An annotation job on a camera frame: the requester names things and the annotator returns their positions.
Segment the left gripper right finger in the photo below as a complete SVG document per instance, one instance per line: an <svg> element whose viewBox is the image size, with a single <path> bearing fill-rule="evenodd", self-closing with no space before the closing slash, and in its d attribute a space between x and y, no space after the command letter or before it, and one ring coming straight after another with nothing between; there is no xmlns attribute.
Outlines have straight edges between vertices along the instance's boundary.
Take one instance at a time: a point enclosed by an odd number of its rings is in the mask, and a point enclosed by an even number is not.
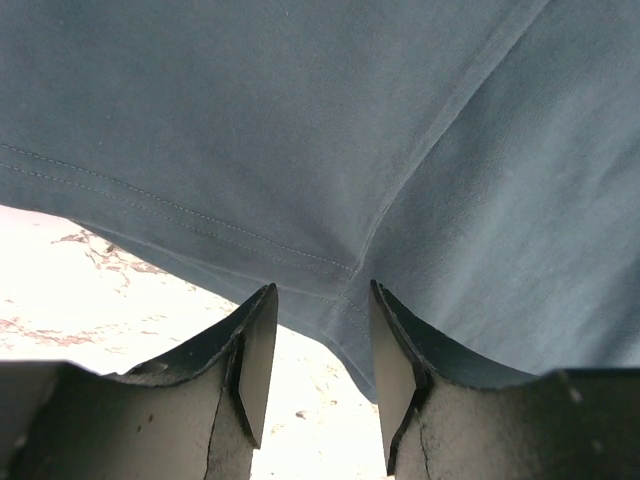
<svg viewBox="0 0 640 480"><path fill-rule="evenodd" d="M639 373L530 375L415 316L372 282L369 321L385 465L397 479L635 479Z"/></svg>

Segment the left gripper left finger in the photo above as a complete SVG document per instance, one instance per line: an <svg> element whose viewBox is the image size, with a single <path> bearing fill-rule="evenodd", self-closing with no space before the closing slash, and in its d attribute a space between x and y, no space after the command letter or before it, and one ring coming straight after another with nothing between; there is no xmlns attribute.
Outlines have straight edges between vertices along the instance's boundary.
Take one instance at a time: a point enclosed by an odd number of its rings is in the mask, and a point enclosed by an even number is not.
<svg viewBox="0 0 640 480"><path fill-rule="evenodd" d="M5 479L246 479L262 441L278 294L125 374L1 365Z"/></svg>

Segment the blue grey t shirt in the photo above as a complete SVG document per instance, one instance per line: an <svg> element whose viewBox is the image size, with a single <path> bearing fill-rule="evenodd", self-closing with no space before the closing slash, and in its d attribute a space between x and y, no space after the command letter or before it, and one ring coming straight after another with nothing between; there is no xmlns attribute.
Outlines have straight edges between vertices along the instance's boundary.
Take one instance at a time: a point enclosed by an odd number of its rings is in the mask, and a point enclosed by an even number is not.
<svg viewBox="0 0 640 480"><path fill-rule="evenodd" d="M368 285L533 374L639 362L635 1L5 1L1 201L280 319Z"/></svg>

